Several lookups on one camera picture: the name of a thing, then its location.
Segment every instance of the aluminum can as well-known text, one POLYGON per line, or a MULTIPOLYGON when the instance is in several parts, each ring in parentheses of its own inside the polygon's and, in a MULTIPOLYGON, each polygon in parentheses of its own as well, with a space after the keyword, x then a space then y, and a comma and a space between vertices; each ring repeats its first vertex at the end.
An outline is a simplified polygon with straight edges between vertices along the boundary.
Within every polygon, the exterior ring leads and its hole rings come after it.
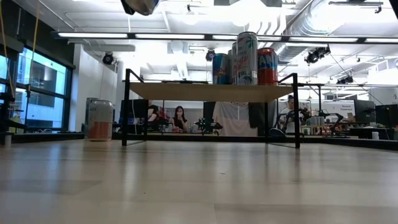
POLYGON ((228 85, 229 82, 229 59, 226 54, 216 54, 213 57, 213 84, 228 85))
POLYGON ((112 139, 113 105, 108 100, 93 100, 88 113, 88 139, 109 141, 112 139))
POLYGON ((236 40, 235 85, 257 85, 257 34, 243 32, 236 40))
POLYGON ((259 85, 278 85, 278 57, 275 50, 269 47, 261 48, 257 55, 259 85))

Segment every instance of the white can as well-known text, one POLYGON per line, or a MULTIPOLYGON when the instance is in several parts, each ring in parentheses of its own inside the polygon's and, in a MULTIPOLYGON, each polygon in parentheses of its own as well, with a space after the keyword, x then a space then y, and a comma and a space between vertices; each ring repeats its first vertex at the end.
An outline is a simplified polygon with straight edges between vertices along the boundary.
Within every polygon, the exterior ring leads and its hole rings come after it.
POLYGON ((88 112, 88 139, 109 141, 112 139, 113 105, 108 100, 93 100, 88 112))

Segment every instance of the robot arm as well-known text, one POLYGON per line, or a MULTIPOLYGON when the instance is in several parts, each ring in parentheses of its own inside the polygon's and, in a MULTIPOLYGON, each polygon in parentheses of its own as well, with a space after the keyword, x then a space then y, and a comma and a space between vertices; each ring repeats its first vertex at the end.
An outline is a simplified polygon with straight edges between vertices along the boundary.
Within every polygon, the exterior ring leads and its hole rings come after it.
POLYGON ((339 113, 325 113, 325 112, 323 112, 323 110, 319 111, 319 116, 322 116, 324 118, 326 118, 327 116, 332 116, 332 115, 337 116, 337 121, 330 127, 330 130, 333 134, 333 133, 335 133, 336 126, 340 123, 340 121, 342 121, 344 119, 344 116, 342 116, 339 113))

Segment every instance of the blue can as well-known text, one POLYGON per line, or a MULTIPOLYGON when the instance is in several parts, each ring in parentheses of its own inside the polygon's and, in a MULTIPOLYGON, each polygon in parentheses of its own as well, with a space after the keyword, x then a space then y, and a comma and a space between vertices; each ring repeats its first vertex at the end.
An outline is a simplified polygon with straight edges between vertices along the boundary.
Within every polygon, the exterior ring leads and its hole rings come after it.
POLYGON ((229 58, 226 54, 213 57, 213 84, 229 85, 229 58))

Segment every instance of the wooden tabletop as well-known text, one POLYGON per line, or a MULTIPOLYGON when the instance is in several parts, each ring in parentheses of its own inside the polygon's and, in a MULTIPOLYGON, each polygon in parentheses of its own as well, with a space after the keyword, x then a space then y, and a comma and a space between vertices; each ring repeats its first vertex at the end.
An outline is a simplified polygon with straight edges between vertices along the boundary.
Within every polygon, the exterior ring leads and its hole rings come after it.
POLYGON ((293 92, 290 86, 131 83, 146 100, 267 103, 293 92))

